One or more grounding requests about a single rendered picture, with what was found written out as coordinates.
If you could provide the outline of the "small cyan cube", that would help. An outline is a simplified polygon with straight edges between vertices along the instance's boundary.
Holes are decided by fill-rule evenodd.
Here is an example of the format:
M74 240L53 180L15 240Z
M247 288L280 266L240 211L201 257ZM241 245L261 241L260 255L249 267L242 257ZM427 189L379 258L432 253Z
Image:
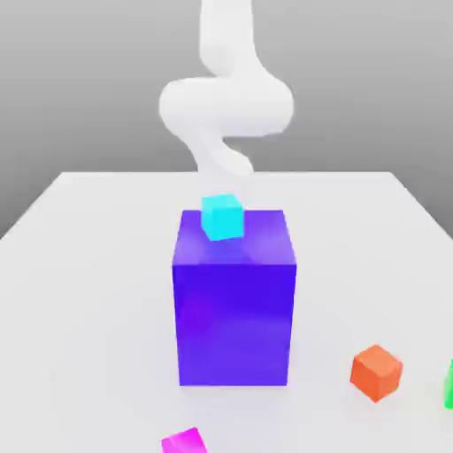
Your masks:
M202 229L211 241L240 238L244 235L244 212L233 194L204 196Z

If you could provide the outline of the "small orange cube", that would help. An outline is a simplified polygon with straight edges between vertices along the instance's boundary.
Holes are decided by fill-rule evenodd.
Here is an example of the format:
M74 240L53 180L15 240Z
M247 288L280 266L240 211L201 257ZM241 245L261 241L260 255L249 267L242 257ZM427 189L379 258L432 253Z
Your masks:
M403 362L374 344L354 356L349 381L374 403L395 392L403 373Z

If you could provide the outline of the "small magenta cube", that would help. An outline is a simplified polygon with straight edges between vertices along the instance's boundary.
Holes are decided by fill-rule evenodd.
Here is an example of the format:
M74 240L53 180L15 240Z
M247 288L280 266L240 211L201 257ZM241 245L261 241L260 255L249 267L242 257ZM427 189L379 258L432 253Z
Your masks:
M208 453L196 427L165 437L161 445L163 453Z

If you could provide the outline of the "small green cube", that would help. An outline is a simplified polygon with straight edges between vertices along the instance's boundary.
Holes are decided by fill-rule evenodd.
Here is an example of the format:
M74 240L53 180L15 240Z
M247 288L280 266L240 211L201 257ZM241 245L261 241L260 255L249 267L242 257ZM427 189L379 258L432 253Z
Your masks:
M443 405L446 409L453 410L453 359L450 360L443 384Z

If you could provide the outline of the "large purple box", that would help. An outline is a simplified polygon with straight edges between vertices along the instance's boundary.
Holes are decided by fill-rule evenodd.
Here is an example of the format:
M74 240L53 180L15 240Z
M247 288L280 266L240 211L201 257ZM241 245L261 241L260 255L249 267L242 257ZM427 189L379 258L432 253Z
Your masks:
M185 210L173 254L182 386L288 382L296 257L282 211L246 211L242 238L212 242Z

